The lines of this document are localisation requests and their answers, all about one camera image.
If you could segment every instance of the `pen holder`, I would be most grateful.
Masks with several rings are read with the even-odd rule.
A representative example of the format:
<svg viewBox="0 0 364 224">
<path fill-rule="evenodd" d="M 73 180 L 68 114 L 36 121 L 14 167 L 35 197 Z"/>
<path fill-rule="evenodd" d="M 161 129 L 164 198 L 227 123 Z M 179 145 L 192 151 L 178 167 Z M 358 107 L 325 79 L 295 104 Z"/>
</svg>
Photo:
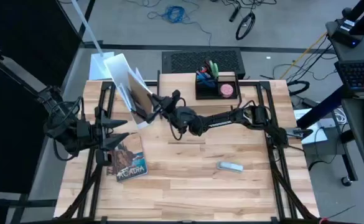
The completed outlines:
<svg viewBox="0 0 364 224">
<path fill-rule="evenodd" d="M 213 81 L 214 87 L 201 82 L 196 74 L 195 76 L 195 99 L 196 100 L 229 100 L 237 99 L 239 95 L 238 77 L 236 75 L 219 75 L 217 79 Z M 233 88 L 233 93 L 226 97 L 222 94 L 220 88 L 224 84 L 229 84 Z"/>
</svg>

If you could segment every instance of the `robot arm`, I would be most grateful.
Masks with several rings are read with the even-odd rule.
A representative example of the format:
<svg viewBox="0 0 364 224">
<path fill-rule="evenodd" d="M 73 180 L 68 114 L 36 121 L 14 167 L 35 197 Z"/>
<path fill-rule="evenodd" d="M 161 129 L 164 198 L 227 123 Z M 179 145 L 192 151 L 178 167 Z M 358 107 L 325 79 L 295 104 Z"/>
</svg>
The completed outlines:
<svg viewBox="0 0 364 224">
<path fill-rule="evenodd" d="M 184 101 L 184 106 L 176 108 L 179 100 Z M 207 117 L 197 115 L 194 110 L 185 106 L 185 100 L 180 97 L 179 90 L 174 91 L 172 97 L 161 97 L 153 94 L 151 101 L 154 105 L 154 112 L 146 117 L 146 121 L 151 123 L 158 114 L 161 114 L 180 134 L 189 130 L 191 134 L 201 136 L 210 128 L 228 124 L 242 124 L 248 129 L 265 131 L 271 136 L 273 144 L 276 146 L 286 147 L 288 145 L 286 131 L 272 125 L 267 107 L 256 106 L 253 101 L 247 102 L 241 108 L 232 108 L 230 111 Z"/>
</svg>

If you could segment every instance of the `desk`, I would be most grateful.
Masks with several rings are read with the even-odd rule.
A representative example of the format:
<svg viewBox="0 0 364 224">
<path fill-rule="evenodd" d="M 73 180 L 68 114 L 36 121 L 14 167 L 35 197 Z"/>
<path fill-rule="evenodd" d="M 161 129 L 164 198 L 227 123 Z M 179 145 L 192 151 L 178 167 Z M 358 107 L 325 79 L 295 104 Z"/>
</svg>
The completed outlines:
<svg viewBox="0 0 364 224">
<path fill-rule="evenodd" d="M 332 34 L 337 28 L 336 22 L 326 23 L 326 28 L 329 34 Z M 351 49 L 346 47 L 333 39 L 330 39 L 335 52 L 337 53 L 340 61 L 358 61 L 364 60 L 364 38 L 360 44 Z M 352 99 L 352 94 L 342 85 L 335 90 L 330 96 L 323 100 L 319 105 L 313 108 L 309 113 L 305 114 L 301 119 L 297 121 L 298 127 L 304 129 L 323 118 L 326 114 L 332 112 L 338 106 L 342 105 L 346 115 L 348 123 L 352 131 L 348 131 L 343 134 L 342 142 L 351 141 L 356 139 L 357 148 L 360 151 L 364 162 L 364 114 L 363 114 L 362 100 Z M 357 180 L 356 172 L 353 168 L 352 161 L 350 160 L 349 153 L 345 150 L 345 154 L 342 155 L 343 162 L 347 168 L 348 177 L 350 180 Z"/>
<path fill-rule="evenodd" d="M 160 95 L 170 95 L 176 88 L 200 115 L 210 115 L 230 110 L 236 100 L 196 101 L 194 94 L 195 74 L 163 74 L 159 82 Z M 295 127 L 296 120 L 284 80 L 269 81 L 278 123 L 281 127 Z M 87 81 L 83 97 L 85 113 L 94 120 L 93 109 L 98 103 L 102 81 Z M 149 87 L 152 92 L 156 86 Z M 255 100 L 256 90 L 241 86 L 243 103 Z M 132 117 L 121 97 L 116 94 L 113 119 L 129 122 L 115 132 L 137 131 Z M 253 131 L 239 124 L 213 128 L 201 137 L 189 133 L 176 141 L 166 120 L 159 117 L 148 127 L 139 130 L 148 175 L 122 183 L 115 176 L 103 171 L 96 209 L 96 219 L 107 216 L 108 220 L 195 220 L 195 221 L 270 221 L 278 211 L 274 197 L 273 181 L 263 131 Z M 300 140 L 290 144 L 302 147 Z M 309 172 L 303 152 L 285 149 L 291 185 L 304 205 L 318 216 Z M 61 215 L 79 193 L 86 166 L 88 151 L 67 162 L 63 182 L 55 210 Z M 237 174 L 216 169 L 218 161 L 244 165 L 244 172 Z M 289 213 L 284 201 L 286 215 Z"/>
</svg>

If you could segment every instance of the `white pole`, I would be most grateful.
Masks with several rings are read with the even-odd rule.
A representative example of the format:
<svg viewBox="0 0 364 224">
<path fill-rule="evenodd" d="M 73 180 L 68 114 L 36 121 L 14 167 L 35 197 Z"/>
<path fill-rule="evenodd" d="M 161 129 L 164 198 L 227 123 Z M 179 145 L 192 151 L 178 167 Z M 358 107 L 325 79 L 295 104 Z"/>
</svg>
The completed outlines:
<svg viewBox="0 0 364 224">
<path fill-rule="evenodd" d="M 81 11 L 81 8 L 80 8 L 80 6 L 79 6 L 79 5 L 78 5 L 78 3 L 77 3 L 77 0 L 71 0 L 71 2 L 72 2 L 72 4 L 74 5 L 75 10 L 77 10 L 77 13 L 78 13 L 78 15 L 80 16 L 80 18 L 81 18 L 81 20 L 82 20 L 83 25 L 85 25 L 86 30 L 87 30 L 87 31 L 88 31 L 88 33 L 90 34 L 90 37 L 92 38 L 93 43 L 95 44 L 97 51 L 99 51 L 100 56 L 101 56 L 101 57 L 103 57 L 103 51 L 102 51 L 102 49 L 100 48 L 99 43 L 97 42 L 96 37 L 95 37 L 95 35 L 93 34 L 93 31 L 90 29 L 90 26 L 89 26 L 89 24 L 88 24 L 88 21 L 86 21 L 85 16 L 83 15 L 83 13 L 82 13 L 82 11 Z"/>
</svg>

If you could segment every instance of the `black curtain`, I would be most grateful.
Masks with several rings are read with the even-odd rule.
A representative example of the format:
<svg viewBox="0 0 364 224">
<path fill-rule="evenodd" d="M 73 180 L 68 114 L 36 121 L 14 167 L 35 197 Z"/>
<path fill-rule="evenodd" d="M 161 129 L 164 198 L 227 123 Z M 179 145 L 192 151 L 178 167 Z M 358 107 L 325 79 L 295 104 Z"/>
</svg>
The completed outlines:
<svg viewBox="0 0 364 224">
<path fill-rule="evenodd" d="M 80 44 L 56 0 L 0 1 L 0 52 L 45 85 L 61 86 Z M 0 192 L 28 194 L 47 112 L 0 71 Z"/>
</svg>

